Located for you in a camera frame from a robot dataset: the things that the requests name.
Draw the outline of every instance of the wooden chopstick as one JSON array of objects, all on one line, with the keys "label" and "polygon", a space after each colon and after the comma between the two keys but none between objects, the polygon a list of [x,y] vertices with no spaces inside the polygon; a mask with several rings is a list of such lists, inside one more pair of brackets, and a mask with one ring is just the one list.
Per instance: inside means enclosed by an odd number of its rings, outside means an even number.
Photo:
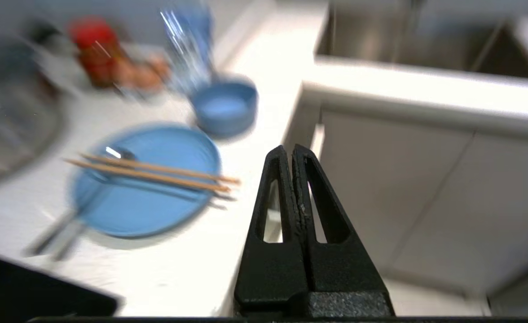
[{"label": "wooden chopstick", "polygon": [[120,167],[114,167],[114,166],[108,166],[108,165],[86,163],[83,161],[72,160],[72,159],[65,159],[65,161],[67,163],[71,163],[76,166],[80,166],[84,168],[91,168],[94,170],[103,171],[103,172],[107,172],[110,174],[125,175],[125,176],[134,177],[134,178],[150,179],[150,180],[156,180],[158,182],[178,184],[181,186],[188,186],[190,188],[203,188],[205,190],[218,191],[218,192],[229,192],[230,191],[230,188],[228,188],[227,186],[194,182],[194,180],[173,178],[170,176],[151,174],[147,172],[139,172],[135,170],[129,170],[126,168],[120,168]]},{"label": "wooden chopstick", "polygon": [[160,165],[154,165],[154,164],[145,164],[145,163],[140,163],[140,162],[133,161],[133,160],[112,159],[112,158],[98,157],[94,155],[86,155],[84,153],[80,155],[83,158],[86,158],[88,160],[93,160],[95,162],[101,162],[101,163],[105,163],[109,165],[142,168],[144,170],[166,172],[166,173],[185,175],[185,176],[196,177],[196,178],[205,178],[205,179],[219,180],[221,182],[240,184],[240,180],[238,178],[230,178],[226,176],[214,176],[211,174],[205,174],[205,173],[200,173],[200,172],[195,172],[195,171],[190,171],[190,170],[183,170],[180,168],[172,168],[172,167],[166,167],[166,166],[160,166]]}]

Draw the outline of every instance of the white cabinet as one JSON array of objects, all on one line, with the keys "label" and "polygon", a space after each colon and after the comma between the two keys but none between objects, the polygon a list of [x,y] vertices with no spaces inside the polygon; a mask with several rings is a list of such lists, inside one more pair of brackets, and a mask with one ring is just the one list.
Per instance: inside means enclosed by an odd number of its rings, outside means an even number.
[{"label": "white cabinet", "polygon": [[471,132],[365,118],[324,109],[322,167],[371,259],[388,262]]},{"label": "white cabinet", "polygon": [[393,269],[485,293],[528,268],[528,141],[476,135]]}]

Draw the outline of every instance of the metal spoon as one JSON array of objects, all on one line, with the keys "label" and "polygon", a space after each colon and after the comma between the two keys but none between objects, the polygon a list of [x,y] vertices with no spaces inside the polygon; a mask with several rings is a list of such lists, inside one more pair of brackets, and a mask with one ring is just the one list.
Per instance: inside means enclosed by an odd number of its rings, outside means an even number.
[{"label": "metal spoon", "polygon": [[[112,147],[106,147],[106,154],[114,157],[114,158],[120,158],[120,159],[127,159],[127,160],[136,160],[136,157],[133,153],[131,153],[127,149],[123,148],[112,148]],[[52,241],[71,223],[74,219],[76,219],[80,214],[83,213],[83,211],[92,204],[95,200],[97,200],[97,197],[100,196],[102,192],[104,192],[104,188],[106,188],[106,184],[110,181],[110,176],[103,175],[104,182],[100,184],[100,187],[96,189],[96,192],[92,194],[92,196],[89,198],[88,201],[83,203],[80,207],[77,207],[77,209],[67,213],[64,217],[62,217],[61,221],[59,221],[57,224],[50,227],[48,230],[48,234],[44,235],[43,238],[39,239],[37,243],[34,243],[32,247],[28,248],[28,251],[26,252],[28,255],[36,256],[40,255],[44,252],[44,250],[52,243]],[[80,227],[78,231],[69,239],[69,241],[66,242],[65,247],[63,247],[55,256],[54,260],[59,261],[64,259],[68,251],[70,250],[71,246],[74,244],[76,237],[81,235],[83,231],[86,229],[86,225],[84,222],[80,223]]]}]

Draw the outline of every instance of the white countertop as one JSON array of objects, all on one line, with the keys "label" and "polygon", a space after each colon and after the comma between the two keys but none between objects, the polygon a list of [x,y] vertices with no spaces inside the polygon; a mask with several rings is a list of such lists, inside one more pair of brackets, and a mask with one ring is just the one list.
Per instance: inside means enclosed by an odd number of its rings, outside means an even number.
[{"label": "white countertop", "polygon": [[144,122],[194,122],[188,102],[168,94],[159,100],[164,104],[143,106],[105,92],[78,92],[66,101],[67,125],[57,143],[0,183],[0,256],[123,297],[117,315],[228,313],[264,158],[282,144],[299,98],[301,68],[313,62],[326,12],[326,4],[277,8],[221,68],[251,78],[260,95],[254,126],[237,138],[216,141],[223,174],[242,181],[232,194],[235,201],[214,198],[191,221],[146,239],[88,231],[61,263],[44,255],[22,257],[23,248],[71,207],[68,187],[75,169],[61,157]]},{"label": "white countertop", "polygon": [[168,94],[159,106],[97,92],[74,96],[65,104],[67,127],[52,149],[0,183],[0,255],[123,297],[118,315],[227,314],[264,158],[283,143],[303,85],[334,97],[420,106],[413,113],[455,112],[495,123],[514,121],[506,127],[528,127],[527,81],[517,86],[489,76],[346,60],[314,63],[327,14],[324,2],[279,4],[221,66],[224,72],[251,78],[260,94],[255,125],[235,139],[216,142],[223,174],[243,183],[233,192],[235,201],[215,198],[192,221],[146,239],[123,240],[89,231],[65,262],[53,263],[48,256],[23,258],[22,248],[70,208],[67,188],[74,169],[60,157],[75,156],[102,137],[144,122],[194,122],[190,105]]}]

